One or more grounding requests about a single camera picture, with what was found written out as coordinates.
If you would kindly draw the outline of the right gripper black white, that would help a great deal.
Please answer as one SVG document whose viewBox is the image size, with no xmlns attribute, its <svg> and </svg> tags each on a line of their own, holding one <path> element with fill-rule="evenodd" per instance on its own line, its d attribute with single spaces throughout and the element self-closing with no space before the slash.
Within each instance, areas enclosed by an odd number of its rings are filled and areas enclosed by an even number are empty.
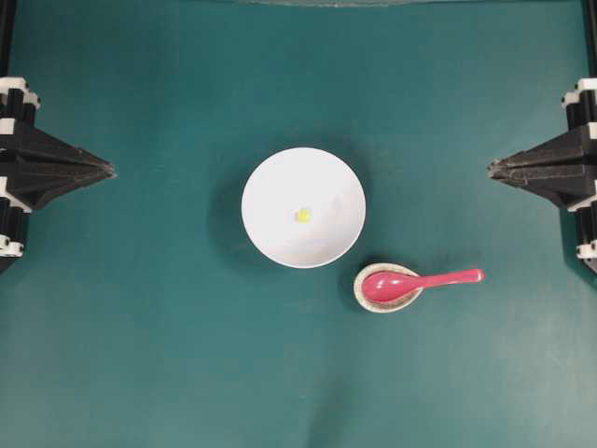
<svg viewBox="0 0 597 448">
<path fill-rule="evenodd" d="M 490 179 L 567 208 L 576 223 L 576 257 L 596 273 L 596 79 L 562 98 L 568 131 L 488 166 Z M 580 163 L 584 170 L 507 170 Z"/>
</svg>

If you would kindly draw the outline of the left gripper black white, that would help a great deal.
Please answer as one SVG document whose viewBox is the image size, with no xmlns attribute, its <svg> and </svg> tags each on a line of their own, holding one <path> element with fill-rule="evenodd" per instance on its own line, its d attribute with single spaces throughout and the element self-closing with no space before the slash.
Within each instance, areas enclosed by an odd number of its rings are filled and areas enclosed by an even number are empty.
<svg viewBox="0 0 597 448">
<path fill-rule="evenodd" d="M 32 208 L 44 208 L 67 193 L 117 176 L 112 163 L 32 126 L 39 107 L 38 95 L 24 78 L 1 78 L 1 273 L 24 255 Z M 107 174 L 58 180 L 16 177 L 17 156 L 90 166 Z"/>
</svg>

